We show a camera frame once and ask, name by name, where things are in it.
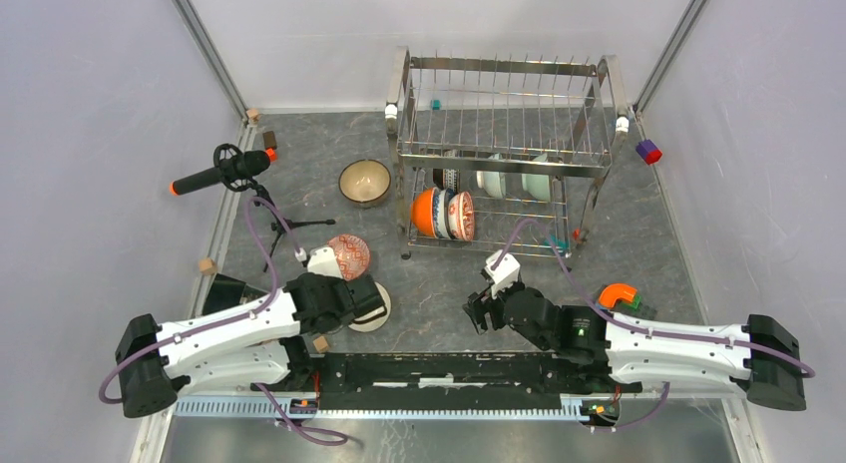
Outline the orange bowl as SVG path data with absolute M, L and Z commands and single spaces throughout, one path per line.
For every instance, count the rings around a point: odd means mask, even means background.
M 437 188 L 427 189 L 420 193 L 411 205 L 411 223 L 424 236 L 435 236 L 433 202 L 437 194 Z

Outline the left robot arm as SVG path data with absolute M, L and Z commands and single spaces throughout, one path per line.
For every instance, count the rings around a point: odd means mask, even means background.
M 125 417 L 140 418 L 220 386 L 280 382 L 301 390 L 313 364 L 290 353 L 285 341 L 385 312 L 384 289 L 371 275 L 345 280 L 307 272 L 248 304 L 200 318 L 157 323 L 149 313 L 137 316 L 115 351 L 116 402 Z

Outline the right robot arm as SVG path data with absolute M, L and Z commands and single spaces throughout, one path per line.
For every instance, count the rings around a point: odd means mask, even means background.
M 542 351 L 576 366 L 579 383 L 601 391 L 620 385 L 726 386 L 758 406 L 806 409 L 797 339 L 774 318 L 743 324 L 687 325 L 645 320 L 588 306 L 556 305 L 516 283 L 474 292 L 463 309 L 475 330 L 508 327 Z

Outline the blue white patterned bowl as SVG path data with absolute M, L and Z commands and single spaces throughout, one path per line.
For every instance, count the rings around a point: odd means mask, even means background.
M 436 238 L 453 239 L 450 227 L 448 210 L 450 201 L 455 194 L 451 190 L 435 189 L 433 195 L 433 227 Z

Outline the red floral bowl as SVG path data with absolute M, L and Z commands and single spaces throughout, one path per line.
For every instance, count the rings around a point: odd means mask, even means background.
M 447 217 L 452 238 L 462 241 L 474 239 L 475 212 L 472 196 L 469 192 L 461 192 L 450 200 Z

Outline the brown beige bowl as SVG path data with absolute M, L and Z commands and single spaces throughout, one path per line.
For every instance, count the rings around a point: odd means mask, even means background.
M 358 160 L 346 166 L 338 177 L 341 194 L 360 208 L 372 208 L 383 203 L 390 191 L 392 179 L 388 168 L 376 160 Z

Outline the red white patterned bowl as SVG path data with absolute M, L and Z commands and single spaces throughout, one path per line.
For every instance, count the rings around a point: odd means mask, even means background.
M 371 251 L 362 237 L 342 233 L 330 239 L 327 245 L 333 250 L 344 279 L 356 279 L 368 270 Z

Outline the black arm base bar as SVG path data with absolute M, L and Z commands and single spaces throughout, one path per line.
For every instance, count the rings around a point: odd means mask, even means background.
M 542 352 L 327 353 L 295 358 L 268 388 L 315 392 L 322 410 L 555 409 L 561 395 L 642 390 Z

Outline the steel dish rack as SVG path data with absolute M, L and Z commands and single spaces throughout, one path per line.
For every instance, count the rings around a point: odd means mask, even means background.
M 384 119 L 402 258 L 416 248 L 492 252 L 503 245 L 546 257 L 556 251 L 546 243 L 552 235 L 575 258 L 631 125 L 615 55 L 581 62 L 416 56 L 405 46 L 394 54 Z M 414 199 L 437 188 L 434 169 L 459 171 L 459 193 L 469 192 L 475 208 L 472 241 L 424 236 L 411 223 Z M 489 197 L 477 171 L 504 173 L 506 196 Z M 549 176 L 551 199 L 526 193 L 522 174 Z

